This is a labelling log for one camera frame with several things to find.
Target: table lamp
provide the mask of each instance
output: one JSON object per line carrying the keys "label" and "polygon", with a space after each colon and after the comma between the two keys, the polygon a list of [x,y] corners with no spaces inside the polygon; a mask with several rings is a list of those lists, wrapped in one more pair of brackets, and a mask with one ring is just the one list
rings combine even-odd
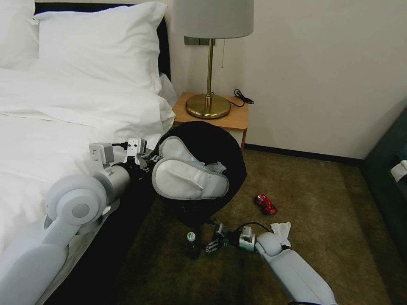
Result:
{"label": "table lamp", "polygon": [[183,36],[209,38],[206,94],[186,102],[187,112],[202,119],[216,119],[230,111],[227,99],[211,94],[215,39],[244,37],[253,32],[254,0],[173,0],[171,30]]}

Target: small bottle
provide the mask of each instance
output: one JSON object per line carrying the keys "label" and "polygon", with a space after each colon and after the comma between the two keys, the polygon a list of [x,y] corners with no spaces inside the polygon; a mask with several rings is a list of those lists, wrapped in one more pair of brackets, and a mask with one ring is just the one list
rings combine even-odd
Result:
{"label": "small bottle", "polygon": [[188,238],[188,255],[191,258],[197,258],[201,254],[201,245],[196,240],[195,233],[189,232],[187,234]]}

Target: white lampshade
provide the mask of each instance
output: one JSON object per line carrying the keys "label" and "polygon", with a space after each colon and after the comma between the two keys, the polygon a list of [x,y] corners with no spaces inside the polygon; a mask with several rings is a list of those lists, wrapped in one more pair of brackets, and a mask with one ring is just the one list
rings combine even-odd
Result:
{"label": "white lampshade", "polygon": [[254,0],[173,0],[171,30],[196,38],[237,38],[253,32]]}

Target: black headboard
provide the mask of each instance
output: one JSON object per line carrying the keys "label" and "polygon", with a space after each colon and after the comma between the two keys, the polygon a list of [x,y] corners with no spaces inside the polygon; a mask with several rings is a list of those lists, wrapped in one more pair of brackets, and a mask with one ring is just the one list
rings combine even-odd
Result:
{"label": "black headboard", "polygon": [[[97,12],[117,6],[130,6],[131,4],[107,4],[107,3],[35,3],[35,13],[46,11],[79,11],[79,12]],[[157,28],[158,38],[160,40],[160,55],[158,57],[158,69],[171,80],[170,66],[170,48],[168,44],[167,24],[163,18]]]}

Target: nightstand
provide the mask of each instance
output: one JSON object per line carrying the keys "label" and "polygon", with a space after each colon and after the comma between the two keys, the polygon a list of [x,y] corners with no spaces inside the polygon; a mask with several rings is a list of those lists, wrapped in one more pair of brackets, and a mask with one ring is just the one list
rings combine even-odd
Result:
{"label": "nightstand", "polygon": [[[227,116],[221,117],[219,119],[199,119],[187,113],[185,109],[185,102],[193,95],[194,93],[184,92],[178,99],[177,103],[174,105],[173,111],[176,115],[174,124],[179,125],[181,123],[190,121],[205,121],[207,123],[211,123],[229,132],[236,139],[236,141],[240,145],[240,148],[243,150],[248,125],[248,105],[245,103],[243,107],[239,108],[231,104],[230,113]],[[238,99],[237,97],[225,98],[237,105],[243,104],[243,101]]]}

